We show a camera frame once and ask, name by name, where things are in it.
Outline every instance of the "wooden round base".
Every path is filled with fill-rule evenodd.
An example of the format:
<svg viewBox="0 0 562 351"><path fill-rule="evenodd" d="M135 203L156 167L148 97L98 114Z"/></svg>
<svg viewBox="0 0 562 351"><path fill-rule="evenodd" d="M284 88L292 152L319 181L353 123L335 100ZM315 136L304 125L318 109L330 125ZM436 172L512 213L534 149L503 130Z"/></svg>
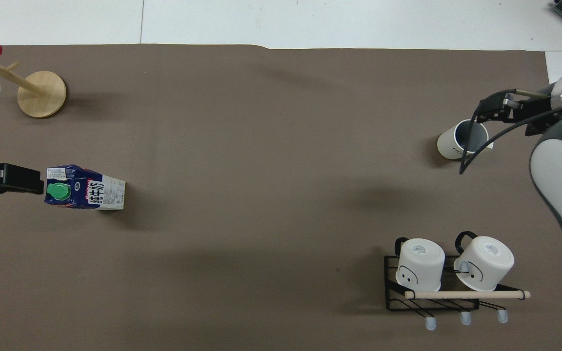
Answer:
<svg viewBox="0 0 562 351"><path fill-rule="evenodd" d="M37 96L22 87L16 94L20 109L36 118L49 117L56 113L66 100L64 80L53 72L40 71L26 78L28 82L45 91L44 96Z"/></svg>

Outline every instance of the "mug with smiley face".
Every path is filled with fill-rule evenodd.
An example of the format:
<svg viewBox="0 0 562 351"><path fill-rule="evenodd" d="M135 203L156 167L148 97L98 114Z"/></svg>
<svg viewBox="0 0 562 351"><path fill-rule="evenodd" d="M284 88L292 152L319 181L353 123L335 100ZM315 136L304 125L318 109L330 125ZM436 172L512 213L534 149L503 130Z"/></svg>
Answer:
<svg viewBox="0 0 562 351"><path fill-rule="evenodd" d="M463 249L461 241L466 236L472 238L472 241ZM454 265L455 271L458 272L457 277L467 287L476 291L495 290L515 263L513 254L502 242L469 231L457 236L455 248L461 254Z"/></svg>
<svg viewBox="0 0 562 351"><path fill-rule="evenodd" d="M399 237L394 245L399 258L396 282L413 291L438 291L442 287L443 249L425 238Z"/></svg>

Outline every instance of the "wooden pole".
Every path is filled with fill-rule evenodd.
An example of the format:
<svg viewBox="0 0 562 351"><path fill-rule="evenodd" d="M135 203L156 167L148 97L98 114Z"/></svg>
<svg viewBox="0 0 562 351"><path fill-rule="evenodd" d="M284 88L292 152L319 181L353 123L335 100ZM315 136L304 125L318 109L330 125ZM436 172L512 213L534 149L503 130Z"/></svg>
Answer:
<svg viewBox="0 0 562 351"><path fill-rule="evenodd" d="M432 292L404 292L408 300L414 298L529 298L528 291L432 291Z"/></svg>
<svg viewBox="0 0 562 351"><path fill-rule="evenodd" d="M0 65L0 77L9 80L10 82L22 87L23 89L31 92L36 96L45 96L47 92L38 86L33 85L24 78L20 77L18 74L13 73L6 69L6 67Z"/></svg>

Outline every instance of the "wooden mug tree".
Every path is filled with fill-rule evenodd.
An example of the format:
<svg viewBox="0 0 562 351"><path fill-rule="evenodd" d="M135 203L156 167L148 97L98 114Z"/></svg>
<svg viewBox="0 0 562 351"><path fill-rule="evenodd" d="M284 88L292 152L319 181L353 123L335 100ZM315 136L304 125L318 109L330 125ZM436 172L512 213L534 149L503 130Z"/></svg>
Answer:
<svg viewBox="0 0 562 351"><path fill-rule="evenodd" d="M19 64L17 61L8 67L0 65L0 77L19 87L16 98L20 109L35 118L45 118L56 113L66 100L64 80L49 71L35 72L22 78L12 72Z"/></svg>

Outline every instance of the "brown table surface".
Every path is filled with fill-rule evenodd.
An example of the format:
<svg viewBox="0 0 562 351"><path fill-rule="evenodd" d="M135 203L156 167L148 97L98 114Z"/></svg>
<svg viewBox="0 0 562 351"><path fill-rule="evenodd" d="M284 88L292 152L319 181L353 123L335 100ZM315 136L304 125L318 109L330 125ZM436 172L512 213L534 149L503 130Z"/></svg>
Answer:
<svg viewBox="0 0 562 351"><path fill-rule="evenodd" d="M127 181L118 212L0 195L2 350L562 350L562 231L535 191L537 137L466 172L440 133L501 89L548 84L543 53L5 47L69 97L25 116L2 83L0 162L78 164ZM486 124L490 133L506 127ZM515 256L493 310L384 309L399 236L455 254L461 231Z"/></svg>

